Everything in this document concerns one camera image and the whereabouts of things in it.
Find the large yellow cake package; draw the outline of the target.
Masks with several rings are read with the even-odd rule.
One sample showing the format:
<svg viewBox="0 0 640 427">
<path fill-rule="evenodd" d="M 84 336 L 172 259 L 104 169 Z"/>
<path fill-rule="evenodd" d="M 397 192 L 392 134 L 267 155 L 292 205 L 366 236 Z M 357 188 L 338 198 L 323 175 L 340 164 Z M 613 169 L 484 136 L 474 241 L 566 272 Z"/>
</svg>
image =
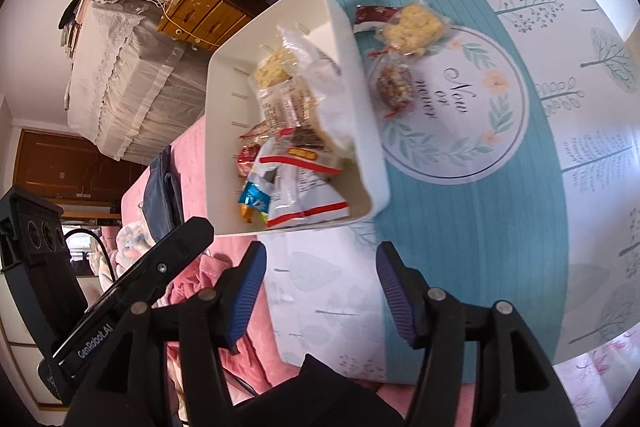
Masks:
<svg viewBox="0 0 640 427">
<path fill-rule="evenodd" d="M 278 28 L 286 52 L 284 69 L 303 83 L 308 122 L 334 154 L 355 158 L 355 124 L 343 69 L 297 29 Z"/>
</svg>

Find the nut brittle snack packet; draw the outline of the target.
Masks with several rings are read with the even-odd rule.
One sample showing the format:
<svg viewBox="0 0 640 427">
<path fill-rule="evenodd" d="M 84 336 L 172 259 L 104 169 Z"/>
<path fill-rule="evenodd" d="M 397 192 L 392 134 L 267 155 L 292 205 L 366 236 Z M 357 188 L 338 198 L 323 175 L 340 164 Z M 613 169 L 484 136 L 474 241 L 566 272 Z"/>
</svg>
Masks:
<svg viewBox="0 0 640 427">
<path fill-rule="evenodd" d="M 418 97 L 413 64 L 402 55 L 375 57 L 370 69 L 370 88 L 376 109 L 384 119 L 412 112 Z"/>
</svg>

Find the rice crispy snack packet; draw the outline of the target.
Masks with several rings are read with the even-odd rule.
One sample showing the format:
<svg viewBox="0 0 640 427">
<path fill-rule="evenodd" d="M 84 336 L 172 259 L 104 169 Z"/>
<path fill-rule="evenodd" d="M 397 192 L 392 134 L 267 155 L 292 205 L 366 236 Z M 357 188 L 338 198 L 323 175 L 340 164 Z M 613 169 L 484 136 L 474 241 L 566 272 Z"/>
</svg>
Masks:
<svg viewBox="0 0 640 427">
<path fill-rule="evenodd" d="M 376 32 L 387 49 L 405 56 L 421 56 L 448 35 L 450 19 L 424 1 L 413 0 L 399 8 Z"/>
</svg>

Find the blue orange snack packet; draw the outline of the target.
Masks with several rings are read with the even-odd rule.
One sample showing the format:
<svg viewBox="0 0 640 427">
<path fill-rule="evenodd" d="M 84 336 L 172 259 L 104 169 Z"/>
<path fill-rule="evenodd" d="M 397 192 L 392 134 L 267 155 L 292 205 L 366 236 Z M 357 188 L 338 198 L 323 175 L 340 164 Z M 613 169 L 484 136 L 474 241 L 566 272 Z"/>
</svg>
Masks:
<svg viewBox="0 0 640 427">
<path fill-rule="evenodd" d="M 246 223 L 267 223 L 274 184 L 258 173 L 250 173 L 239 196 L 240 215 Z"/>
</svg>

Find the teal patterned table mat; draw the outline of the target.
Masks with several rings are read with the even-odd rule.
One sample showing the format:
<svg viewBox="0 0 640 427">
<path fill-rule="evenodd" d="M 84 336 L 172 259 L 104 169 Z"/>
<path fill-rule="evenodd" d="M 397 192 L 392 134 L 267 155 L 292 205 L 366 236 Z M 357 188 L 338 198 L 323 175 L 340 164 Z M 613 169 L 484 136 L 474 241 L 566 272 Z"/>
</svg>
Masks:
<svg viewBox="0 0 640 427">
<path fill-rule="evenodd" d="M 353 13 L 413 0 L 337 1 Z M 413 109 L 381 124 L 390 203 L 375 217 L 376 236 L 464 303 L 510 301 L 553 353 L 568 232 L 550 124 L 487 0 L 423 1 L 454 28 L 425 57 Z"/>
</svg>

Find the pink quilt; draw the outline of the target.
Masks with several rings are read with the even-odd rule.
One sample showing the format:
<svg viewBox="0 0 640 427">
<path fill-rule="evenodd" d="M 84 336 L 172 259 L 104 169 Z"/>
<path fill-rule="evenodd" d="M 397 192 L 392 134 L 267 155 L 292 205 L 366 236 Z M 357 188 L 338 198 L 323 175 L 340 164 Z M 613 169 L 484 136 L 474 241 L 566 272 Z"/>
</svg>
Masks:
<svg viewBox="0 0 640 427">
<path fill-rule="evenodd" d="M 170 167 L 180 180 L 183 211 L 187 218 L 206 215 L 205 121 L 204 117 L 200 118 L 171 144 Z M 142 219 L 141 202 L 148 178 L 149 173 L 145 171 L 122 196 L 122 222 L 125 225 Z M 195 291 L 214 285 L 224 269 L 240 261 L 251 240 L 250 236 L 215 239 L 207 251 L 178 276 L 177 288 L 169 291 L 169 301 L 178 303 Z M 231 374 L 246 381 L 257 392 L 268 391 L 299 373 L 297 366 L 283 362 L 278 355 L 265 291 L 258 295 L 247 335 L 240 342 L 240 353 L 224 352 L 222 363 Z M 414 392 L 412 386 L 368 381 L 363 386 L 376 392 L 398 413 L 408 413 Z"/>
</svg>

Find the dark blue garment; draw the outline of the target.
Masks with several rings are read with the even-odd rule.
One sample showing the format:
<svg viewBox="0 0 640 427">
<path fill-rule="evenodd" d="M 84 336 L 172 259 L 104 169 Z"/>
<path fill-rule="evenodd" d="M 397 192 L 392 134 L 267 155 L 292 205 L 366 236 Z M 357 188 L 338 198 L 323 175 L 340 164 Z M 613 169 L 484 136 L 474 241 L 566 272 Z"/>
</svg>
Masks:
<svg viewBox="0 0 640 427">
<path fill-rule="evenodd" d="M 184 223 L 181 184 L 170 167 L 171 146 L 167 145 L 149 165 L 142 200 L 142 213 L 155 242 Z"/>
</svg>

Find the white red striped packet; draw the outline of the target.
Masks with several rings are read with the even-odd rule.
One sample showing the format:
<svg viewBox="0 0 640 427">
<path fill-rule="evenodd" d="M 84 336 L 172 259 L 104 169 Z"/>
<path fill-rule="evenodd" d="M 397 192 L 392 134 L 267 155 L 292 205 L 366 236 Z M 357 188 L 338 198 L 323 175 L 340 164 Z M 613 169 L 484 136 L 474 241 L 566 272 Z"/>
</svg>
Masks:
<svg viewBox="0 0 640 427">
<path fill-rule="evenodd" d="M 268 229 L 316 225 L 350 215 L 349 203 L 331 184 L 343 172 L 343 161 L 326 148 L 294 145 L 292 135 L 272 138 L 260 149 L 256 165 L 260 173 L 273 173 Z"/>
</svg>

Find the red nut snack packet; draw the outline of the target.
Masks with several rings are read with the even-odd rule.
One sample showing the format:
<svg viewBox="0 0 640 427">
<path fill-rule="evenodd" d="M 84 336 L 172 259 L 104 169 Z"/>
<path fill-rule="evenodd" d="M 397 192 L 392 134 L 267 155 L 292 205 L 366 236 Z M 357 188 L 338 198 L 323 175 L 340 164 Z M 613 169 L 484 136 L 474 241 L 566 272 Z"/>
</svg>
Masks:
<svg viewBox="0 0 640 427">
<path fill-rule="evenodd" d="M 260 149 L 269 138 L 270 128 L 265 121 L 255 124 L 253 128 L 239 136 L 241 150 L 236 158 L 236 167 L 241 178 L 246 179 L 250 174 Z"/>
</svg>

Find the white lace covered furniture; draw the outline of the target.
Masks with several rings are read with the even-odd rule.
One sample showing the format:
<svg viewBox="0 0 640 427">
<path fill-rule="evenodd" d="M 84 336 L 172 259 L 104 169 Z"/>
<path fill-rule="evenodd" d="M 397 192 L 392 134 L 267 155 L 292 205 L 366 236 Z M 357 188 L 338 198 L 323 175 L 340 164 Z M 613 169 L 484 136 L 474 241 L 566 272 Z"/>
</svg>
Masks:
<svg viewBox="0 0 640 427">
<path fill-rule="evenodd" d="M 156 30 L 149 2 L 91 1 L 64 96 L 67 126 L 116 161 L 149 165 L 204 115 L 212 54 Z"/>
</svg>

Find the rice crispy snack in bin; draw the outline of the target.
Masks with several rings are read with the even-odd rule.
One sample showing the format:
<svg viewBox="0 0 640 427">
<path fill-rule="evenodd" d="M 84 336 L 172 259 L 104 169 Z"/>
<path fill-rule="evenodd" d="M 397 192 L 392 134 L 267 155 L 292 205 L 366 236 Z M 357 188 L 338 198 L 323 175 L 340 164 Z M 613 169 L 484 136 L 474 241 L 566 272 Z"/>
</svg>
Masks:
<svg viewBox="0 0 640 427">
<path fill-rule="evenodd" d="M 259 89 L 269 89 L 289 80 L 294 55 L 283 46 L 277 48 L 270 57 L 256 69 L 254 79 Z"/>
</svg>

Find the white plastic bin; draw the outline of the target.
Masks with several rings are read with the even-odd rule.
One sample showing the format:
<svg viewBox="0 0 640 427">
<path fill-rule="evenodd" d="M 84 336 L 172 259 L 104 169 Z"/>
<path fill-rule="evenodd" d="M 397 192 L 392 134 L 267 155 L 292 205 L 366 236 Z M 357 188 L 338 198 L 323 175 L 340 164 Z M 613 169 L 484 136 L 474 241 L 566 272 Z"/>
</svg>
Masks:
<svg viewBox="0 0 640 427">
<path fill-rule="evenodd" d="M 221 236 L 354 225 L 388 204 L 367 79 L 336 0 L 280 0 L 214 53 L 205 187 Z"/>
</svg>

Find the dark red white snack packet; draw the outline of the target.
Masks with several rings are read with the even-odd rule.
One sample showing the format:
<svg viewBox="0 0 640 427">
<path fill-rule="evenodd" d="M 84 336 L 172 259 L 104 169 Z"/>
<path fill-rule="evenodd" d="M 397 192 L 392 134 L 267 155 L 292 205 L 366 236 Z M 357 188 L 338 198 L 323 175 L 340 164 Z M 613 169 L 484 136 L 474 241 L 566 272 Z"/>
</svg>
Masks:
<svg viewBox="0 0 640 427">
<path fill-rule="evenodd" d="M 355 34 L 384 27 L 399 11 L 396 6 L 358 5 L 355 11 L 352 30 Z"/>
</svg>

